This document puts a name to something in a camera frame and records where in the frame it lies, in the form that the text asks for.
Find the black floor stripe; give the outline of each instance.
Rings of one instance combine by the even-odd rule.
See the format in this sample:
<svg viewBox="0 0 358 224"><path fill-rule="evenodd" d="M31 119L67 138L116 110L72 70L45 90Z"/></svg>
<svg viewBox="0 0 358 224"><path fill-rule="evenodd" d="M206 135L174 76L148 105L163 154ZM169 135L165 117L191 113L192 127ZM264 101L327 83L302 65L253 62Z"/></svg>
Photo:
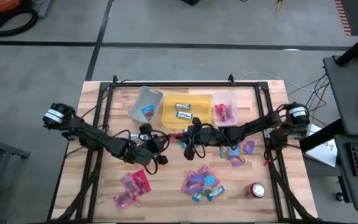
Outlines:
<svg viewBox="0 0 358 224"><path fill-rule="evenodd" d="M250 45L250 44L164 44L164 43L102 43L102 47L166 48L166 49L229 49L229 50L319 50L347 51L351 46Z"/></svg>
<svg viewBox="0 0 358 224"><path fill-rule="evenodd" d="M102 21L102 24L100 26L98 39L96 41L96 46L94 47L92 57L91 57L91 61L89 63L88 71L86 72L85 81L91 81L92 80L94 67L96 65L96 61L98 60L99 51L100 51L100 47L101 47L101 44L102 44L102 41L103 41L104 33L106 32L107 24L109 22L110 12L111 12L112 2L113 1L114 0L109 0L109 2L107 3L106 12L104 13L103 21Z"/></svg>
<svg viewBox="0 0 358 224"><path fill-rule="evenodd" d="M96 42L46 42L46 41L1 41L0 45L9 46L48 46L48 47L94 47Z"/></svg>

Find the pink plastic container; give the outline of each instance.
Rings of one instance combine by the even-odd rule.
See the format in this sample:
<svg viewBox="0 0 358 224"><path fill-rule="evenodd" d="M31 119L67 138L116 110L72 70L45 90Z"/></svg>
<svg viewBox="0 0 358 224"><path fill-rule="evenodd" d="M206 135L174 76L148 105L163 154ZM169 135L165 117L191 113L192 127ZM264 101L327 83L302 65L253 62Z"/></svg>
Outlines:
<svg viewBox="0 0 358 224"><path fill-rule="evenodd" d="M231 117L223 121L221 114L219 114L215 106L224 105L231 109ZM239 114L237 110L237 96L234 92L216 92L212 95L212 110L214 111L214 123L216 126L225 127L237 124Z"/></svg>

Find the vacuum cleaner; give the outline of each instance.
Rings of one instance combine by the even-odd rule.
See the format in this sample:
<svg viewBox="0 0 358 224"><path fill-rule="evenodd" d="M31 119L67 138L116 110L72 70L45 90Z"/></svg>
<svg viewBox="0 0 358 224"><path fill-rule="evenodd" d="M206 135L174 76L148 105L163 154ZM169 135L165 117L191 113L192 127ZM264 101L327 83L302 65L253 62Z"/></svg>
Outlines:
<svg viewBox="0 0 358 224"><path fill-rule="evenodd" d="M15 29L0 31L0 37L21 34L31 29L38 21L38 13L32 9L32 6L31 0L0 0L0 28L19 14L31 14L31 19L26 24Z"/></svg>

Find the black hose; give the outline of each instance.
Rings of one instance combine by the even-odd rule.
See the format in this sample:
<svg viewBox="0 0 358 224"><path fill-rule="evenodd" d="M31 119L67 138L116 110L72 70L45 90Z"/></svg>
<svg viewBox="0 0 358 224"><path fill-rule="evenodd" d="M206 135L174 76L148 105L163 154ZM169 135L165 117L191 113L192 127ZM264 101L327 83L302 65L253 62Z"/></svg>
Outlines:
<svg viewBox="0 0 358 224"><path fill-rule="evenodd" d="M30 21L28 23L24 24L23 26L15 28L15 29L0 31L0 37L8 37L8 36L12 36L12 35L21 34L25 31L31 29L31 27L33 27L35 25L35 23L37 23L38 12L35 11L34 9L15 9L12 12L10 12L9 14L7 14L5 19L6 19L6 21L8 21L9 19L12 19L13 17L15 17L17 15L24 14L24 13L30 13L32 15Z"/></svg>

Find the white paper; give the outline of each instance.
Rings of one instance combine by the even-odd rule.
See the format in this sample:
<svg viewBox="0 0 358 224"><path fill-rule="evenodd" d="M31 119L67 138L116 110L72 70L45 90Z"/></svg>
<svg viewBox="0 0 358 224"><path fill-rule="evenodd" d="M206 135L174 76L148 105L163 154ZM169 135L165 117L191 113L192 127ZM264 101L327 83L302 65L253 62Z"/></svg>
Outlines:
<svg viewBox="0 0 358 224"><path fill-rule="evenodd" d="M308 132L306 135L310 136L318 132L320 129L321 128L317 127L314 124L309 124ZM337 149L336 149L335 141L333 139L305 153L306 156L332 167L335 167L336 165L336 154L337 154Z"/></svg>

